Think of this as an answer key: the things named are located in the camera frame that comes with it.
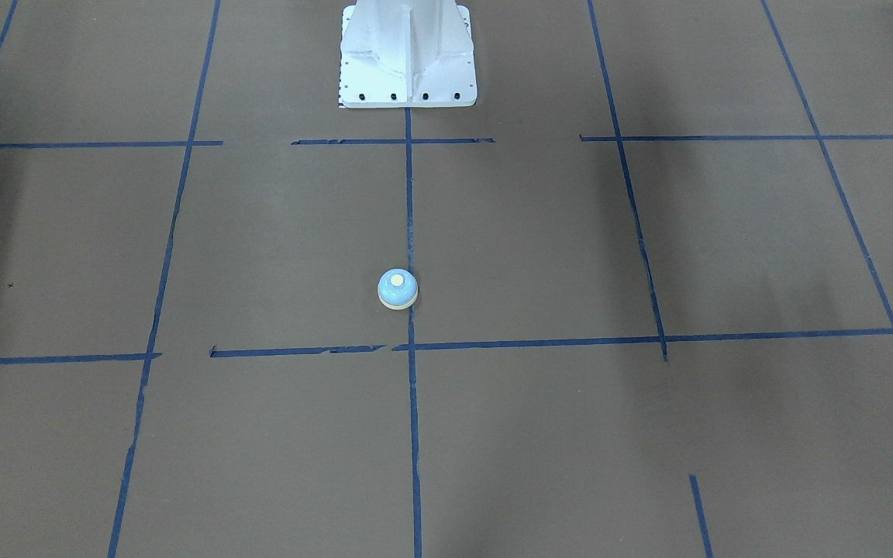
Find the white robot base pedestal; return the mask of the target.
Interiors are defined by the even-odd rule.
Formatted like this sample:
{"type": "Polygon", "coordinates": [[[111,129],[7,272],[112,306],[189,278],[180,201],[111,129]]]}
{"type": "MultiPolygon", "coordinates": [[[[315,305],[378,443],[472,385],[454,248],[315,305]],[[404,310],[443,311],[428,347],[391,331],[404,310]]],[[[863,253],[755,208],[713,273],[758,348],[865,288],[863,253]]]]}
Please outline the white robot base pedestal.
{"type": "Polygon", "coordinates": [[[341,13],[338,105],[474,106],[471,12],[456,1],[357,1],[341,13]]]}

